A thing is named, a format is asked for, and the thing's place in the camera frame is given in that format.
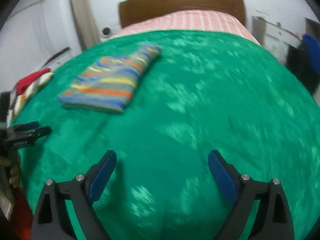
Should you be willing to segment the person's left hand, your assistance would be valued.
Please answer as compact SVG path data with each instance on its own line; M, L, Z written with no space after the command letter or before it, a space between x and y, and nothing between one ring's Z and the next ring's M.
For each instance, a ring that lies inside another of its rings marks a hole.
M17 188L21 181L21 158L19 154L15 159L10 160L1 156L1 166L5 167L6 175L10 186Z

